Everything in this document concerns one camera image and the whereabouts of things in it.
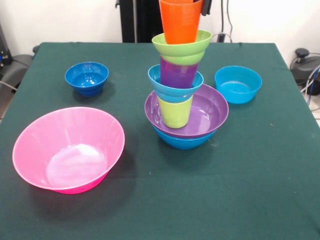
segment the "light blue bowl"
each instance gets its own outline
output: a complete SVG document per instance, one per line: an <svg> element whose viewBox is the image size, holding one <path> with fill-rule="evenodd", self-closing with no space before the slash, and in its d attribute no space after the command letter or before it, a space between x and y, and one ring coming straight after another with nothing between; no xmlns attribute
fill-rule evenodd
<svg viewBox="0 0 320 240"><path fill-rule="evenodd" d="M158 136L163 141L165 141L170 146L172 146L176 149L180 149L180 150L189 150L189 149L196 148L196 147L204 144L216 132L216 131L214 131L208 135L198 137L198 138L178 138L178 137L174 137L174 136L170 136L170 135L165 134L164 132L157 129L154 125L152 125L152 127L154 128L154 130L156 131Z"/></svg>
<svg viewBox="0 0 320 240"><path fill-rule="evenodd" d="M108 76L109 70L106 66L88 61L70 67L64 78L78 93L90 97L102 91Z"/></svg>
<svg viewBox="0 0 320 240"><path fill-rule="evenodd" d="M216 89L228 103L244 104L251 101L262 86L258 73L244 66L226 66L215 74Z"/></svg>
<svg viewBox="0 0 320 240"><path fill-rule="evenodd" d="M202 86L204 77L200 72L196 72L192 88L174 88L160 83L160 64L150 67L148 70L150 82L159 98L168 103L182 103L189 98Z"/></svg>

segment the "stacked cups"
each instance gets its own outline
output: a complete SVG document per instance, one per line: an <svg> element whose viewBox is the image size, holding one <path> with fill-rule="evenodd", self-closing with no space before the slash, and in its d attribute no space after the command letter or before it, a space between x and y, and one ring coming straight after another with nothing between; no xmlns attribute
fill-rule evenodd
<svg viewBox="0 0 320 240"><path fill-rule="evenodd" d="M159 0L164 33L152 43L160 64L148 71L164 124L183 128L190 117L194 94L204 84L198 67L212 33L199 30L203 0Z"/></svg>

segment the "plastic bowl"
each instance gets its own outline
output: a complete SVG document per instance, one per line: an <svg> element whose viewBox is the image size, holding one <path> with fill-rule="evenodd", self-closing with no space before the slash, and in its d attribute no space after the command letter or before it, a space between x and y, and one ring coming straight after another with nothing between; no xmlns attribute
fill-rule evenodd
<svg viewBox="0 0 320 240"><path fill-rule="evenodd" d="M200 53L197 53L195 55L190 56L164 56L161 55L163 59L166 61L177 64L177 65L194 65L198 64L203 56L205 55L206 51L202 51Z"/></svg>
<svg viewBox="0 0 320 240"><path fill-rule="evenodd" d="M159 97L168 103L178 103L177 98L180 98L182 100L181 102L188 100L204 83L204 77L197 71L191 88L174 88L162 85L160 83L160 64L150 67L148 70L148 76L153 88L162 94L159 95Z"/></svg>
<svg viewBox="0 0 320 240"><path fill-rule="evenodd" d="M262 86L258 73L244 66L226 66L215 74L216 89L228 103L244 104L251 101Z"/></svg>
<svg viewBox="0 0 320 240"><path fill-rule="evenodd" d="M188 123L182 128L170 128L164 123L157 94L153 91L146 99L144 112L148 120L161 132L182 139L200 138L216 131L226 121L229 106L216 89L203 84L194 93Z"/></svg>
<svg viewBox="0 0 320 240"><path fill-rule="evenodd" d="M79 94L90 97L100 93L109 76L106 66L98 62L81 62L65 72L65 81Z"/></svg>
<svg viewBox="0 0 320 240"><path fill-rule="evenodd" d="M202 53L209 46L212 33L198 30L195 42L185 44L167 44L165 34L161 33L152 38L156 50L163 56L185 57Z"/></svg>
<svg viewBox="0 0 320 240"><path fill-rule="evenodd" d="M214 131L212 133L209 133L205 136L198 137L198 138L178 138L178 137L167 135L164 132L160 131L158 128L156 128L154 125L152 126L155 129L158 136L163 141L165 141L170 146L176 149L181 149L181 150L194 149L204 144L206 141L208 141L209 138L211 138L215 134L215 131Z"/></svg>
<svg viewBox="0 0 320 240"><path fill-rule="evenodd" d="M16 172L27 183L62 194L98 185L125 145L121 124L109 113L70 107L47 113L18 136L12 153Z"/></svg>

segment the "purple bowl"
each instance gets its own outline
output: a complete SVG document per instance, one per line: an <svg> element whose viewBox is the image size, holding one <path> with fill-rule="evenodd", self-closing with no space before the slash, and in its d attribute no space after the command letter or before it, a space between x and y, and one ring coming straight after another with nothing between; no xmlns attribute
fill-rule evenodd
<svg viewBox="0 0 320 240"><path fill-rule="evenodd" d="M190 89L196 77L198 65L177 65L160 57L160 83L176 89Z"/></svg>
<svg viewBox="0 0 320 240"><path fill-rule="evenodd" d="M213 87L203 84L193 95L189 121L182 128L170 128L161 116L157 94L151 92L144 104L144 112L157 129L176 138L200 138L217 130L227 119L229 106L226 99Z"/></svg>

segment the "green cup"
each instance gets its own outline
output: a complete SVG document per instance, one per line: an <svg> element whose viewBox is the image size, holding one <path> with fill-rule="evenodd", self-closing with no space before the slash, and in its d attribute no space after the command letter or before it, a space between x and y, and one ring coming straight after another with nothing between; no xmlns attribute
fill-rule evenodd
<svg viewBox="0 0 320 240"><path fill-rule="evenodd" d="M212 39L212 33L198 30L195 42L185 44L167 44L165 34L152 38L152 43L161 56L173 64L193 65L200 62Z"/></svg>
<svg viewBox="0 0 320 240"><path fill-rule="evenodd" d="M170 103L157 96L164 124L172 129L179 129L187 125L193 98L192 95L187 101Z"/></svg>

